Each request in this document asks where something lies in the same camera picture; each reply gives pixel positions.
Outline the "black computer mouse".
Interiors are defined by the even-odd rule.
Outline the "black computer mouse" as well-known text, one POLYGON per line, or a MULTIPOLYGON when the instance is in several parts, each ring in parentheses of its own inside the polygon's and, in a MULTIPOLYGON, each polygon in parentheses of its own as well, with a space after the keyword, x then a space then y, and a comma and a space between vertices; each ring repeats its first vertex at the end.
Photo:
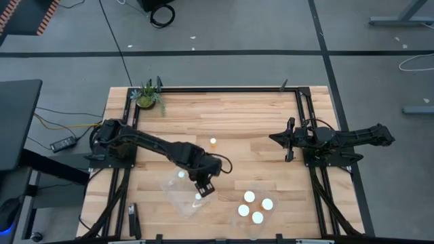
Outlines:
POLYGON ((0 205, 0 232, 7 231, 13 224, 20 207, 18 197, 4 201, 0 205))

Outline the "clear rectangular plastic bin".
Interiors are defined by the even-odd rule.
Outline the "clear rectangular plastic bin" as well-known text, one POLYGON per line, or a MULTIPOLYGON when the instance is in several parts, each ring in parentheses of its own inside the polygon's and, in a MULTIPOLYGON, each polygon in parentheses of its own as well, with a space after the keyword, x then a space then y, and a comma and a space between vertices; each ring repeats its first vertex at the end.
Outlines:
POLYGON ((180 167, 173 168, 173 170, 162 179, 160 187, 167 199, 183 218, 191 218, 194 216, 199 210, 203 209, 211 199, 211 197, 204 197, 200 200, 195 198, 195 194, 198 193, 195 188, 195 183, 189 179, 187 171, 180 167), (178 177, 179 171, 186 172, 185 179, 181 180, 178 177))

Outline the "dark mat with striped edge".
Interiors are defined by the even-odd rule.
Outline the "dark mat with striped edge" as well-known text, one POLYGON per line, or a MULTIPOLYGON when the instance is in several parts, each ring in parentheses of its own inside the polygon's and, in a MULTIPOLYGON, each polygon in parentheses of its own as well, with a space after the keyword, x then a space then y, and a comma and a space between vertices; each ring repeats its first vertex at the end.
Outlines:
POLYGON ((0 36, 41 36, 59 3, 60 0, 0 0, 0 36))

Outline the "grey table foot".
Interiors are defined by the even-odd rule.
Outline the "grey table foot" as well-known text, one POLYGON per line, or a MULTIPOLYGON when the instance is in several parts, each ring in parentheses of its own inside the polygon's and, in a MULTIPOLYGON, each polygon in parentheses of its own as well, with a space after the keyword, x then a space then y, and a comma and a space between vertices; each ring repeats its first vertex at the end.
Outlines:
POLYGON ((409 115, 434 115, 434 106, 404 106, 402 112, 409 115))
POLYGON ((397 16, 372 16, 368 24, 434 24, 434 17, 416 16, 416 13, 428 0, 412 0, 412 2, 397 16))

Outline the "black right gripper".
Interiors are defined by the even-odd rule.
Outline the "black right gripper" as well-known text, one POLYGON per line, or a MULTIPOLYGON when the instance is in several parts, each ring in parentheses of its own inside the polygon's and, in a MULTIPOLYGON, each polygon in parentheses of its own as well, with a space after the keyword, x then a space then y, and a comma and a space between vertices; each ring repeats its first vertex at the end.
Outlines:
POLYGON ((277 134, 271 134, 270 139, 277 141, 277 143, 283 148, 287 149, 285 161, 290 162, 294 159, 293 148, 306 148, 311 141, 308 135, 308 123, 302 122, 300 127, 295 126, 295 118, 290 117, 287 124, 287 131, 277 134))

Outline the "black aluminium table frame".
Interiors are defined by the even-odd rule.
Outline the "black aluminium table frame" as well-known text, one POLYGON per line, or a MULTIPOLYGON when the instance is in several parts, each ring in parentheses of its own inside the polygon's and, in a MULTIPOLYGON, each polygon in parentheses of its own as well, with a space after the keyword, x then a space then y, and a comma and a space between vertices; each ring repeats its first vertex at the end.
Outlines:
POLYGON ((259 237, 275 242, 320 236, 309 170, 300 150, 294 160, 269 138, 285 129, 290 117, 298 116, 297 96, 310 94, 300 105, 314 113, 320 123, 338 127, 338 118, 326 86, 287 87, 164 87, 165 116, 158 109, 135 117, 125 108, 127 89, 111 88, 105 115, 127 115, 138 128, 168 141, 187 141, 227 157, 233 171, 212 179, 215 191, 210 202, 191 218, 183 218, 160 187, 174 168, 164 156, 140 149, 131 169, 127 203, 139 209, 142 236, 152 241, 198 241, 206 244, 246 243, 248 238, 231 225, 229 218, 242 193, 257 185, 279 200, 277 210, 259 237), (212 147, 210 139, 216 139, 212 147))

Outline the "black box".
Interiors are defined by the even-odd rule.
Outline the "black box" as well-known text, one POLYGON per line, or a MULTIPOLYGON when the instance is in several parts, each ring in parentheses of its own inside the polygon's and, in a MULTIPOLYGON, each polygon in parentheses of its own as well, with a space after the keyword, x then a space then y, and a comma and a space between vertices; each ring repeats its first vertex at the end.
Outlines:
POLYGON ((150 12, 150 11, 154 10, 158 6, 171 3, 174 0, 136 0, 136 1, 138 2, 138 4, 140 5, 140 7, 145 12, 150 12))

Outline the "green potted succulent plant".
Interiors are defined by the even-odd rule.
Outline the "green potted succulent plant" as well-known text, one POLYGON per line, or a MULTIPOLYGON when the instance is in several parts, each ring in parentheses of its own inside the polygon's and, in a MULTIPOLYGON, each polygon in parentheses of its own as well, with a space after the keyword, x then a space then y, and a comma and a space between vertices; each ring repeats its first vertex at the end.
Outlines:
POLYGON ((159 77, 157 77, 156 86, 152 85, 152 80, 149 79, 146 84, 142 83, 138 89, 135 89, 130 98, 143 110, 151 110, 156 104, 159 104, 161 115, 164 117, 165 101, 161 95, 162 87, 163 83, 159 77))

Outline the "black desk top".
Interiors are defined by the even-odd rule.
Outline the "black desk top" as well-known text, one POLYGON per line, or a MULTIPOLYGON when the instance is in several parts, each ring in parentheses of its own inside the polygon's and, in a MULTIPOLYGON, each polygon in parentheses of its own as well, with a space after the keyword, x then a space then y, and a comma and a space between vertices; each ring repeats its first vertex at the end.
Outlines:
POLYGON ((0 171, 22 164, 42 80, 0 81, 0 171))

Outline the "black oblong tool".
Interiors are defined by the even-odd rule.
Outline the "black oblong tool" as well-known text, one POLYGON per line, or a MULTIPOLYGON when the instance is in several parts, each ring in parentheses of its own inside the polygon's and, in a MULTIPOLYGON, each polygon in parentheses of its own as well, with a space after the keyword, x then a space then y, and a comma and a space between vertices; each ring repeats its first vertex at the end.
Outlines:
POLYGON ((140 229, 139 211, 135 203, 128 205, 128 218, 129 218, 129 234, 135 237, 136 240, 141 239, 142 233, 140 229))

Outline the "black power adapter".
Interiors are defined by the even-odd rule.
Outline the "black power adapter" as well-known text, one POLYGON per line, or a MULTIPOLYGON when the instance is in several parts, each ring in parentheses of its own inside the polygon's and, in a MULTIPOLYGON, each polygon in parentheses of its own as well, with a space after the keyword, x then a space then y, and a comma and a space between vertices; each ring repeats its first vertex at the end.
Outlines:
POLYGON ((60 152, 61 150, 72 148, 76 146, 76 144, 77 144, 76 137, 70 136, 65 139, 59 140, 57 142, 51 143, 50 148, 53 153, 57 153, 60 152))

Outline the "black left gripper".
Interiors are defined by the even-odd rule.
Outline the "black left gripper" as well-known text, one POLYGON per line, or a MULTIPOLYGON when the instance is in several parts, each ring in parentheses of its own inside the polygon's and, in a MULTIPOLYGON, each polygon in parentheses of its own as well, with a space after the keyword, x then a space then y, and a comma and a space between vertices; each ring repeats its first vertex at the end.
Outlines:
POLYGON ((221 167, 222 161, 219 158, 205 154, 200 158, 198 167, 188 170, 189 179, 195 183, 195 188, 202 198, 215 191, 211 179, 220 175, 221 167))

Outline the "frosted clear plastic bin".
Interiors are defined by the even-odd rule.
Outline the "frosted clear plastic bin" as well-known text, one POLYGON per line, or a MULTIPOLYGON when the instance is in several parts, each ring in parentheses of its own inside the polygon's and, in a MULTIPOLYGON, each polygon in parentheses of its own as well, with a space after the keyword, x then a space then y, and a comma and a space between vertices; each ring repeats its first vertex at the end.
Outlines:
POLYGON ((249 238, 250 240, 256 240, 261 236, 261 233, 265 229, 265 226, 269 223, 273 214, 277 210, 279 200, 273 193, 263 188, 260 188, 257 185, 253 185, 253 188, 247 189, 245 191, 242 193, 240 200, 232 211, 229 220, 231 225, 235 228, 238 228, 247 238, 249 238), (247 203, 243 199, 245 191, 248 190, 254 192, 254 194, 256 195, 255 201, 253 203, 247 203), (270 198, 274 203, 274 207, 270 211, 265 211, 260 206, 262 200, 265 198, 270 198), (247 217, 241 217, 237 212, 237 209, 241 204, 245 204, 250 208, 250 213, 247 217), (263 214, 264 221, 262 224, 253 223, 252 214, 255 211, 260 211, 263 214))

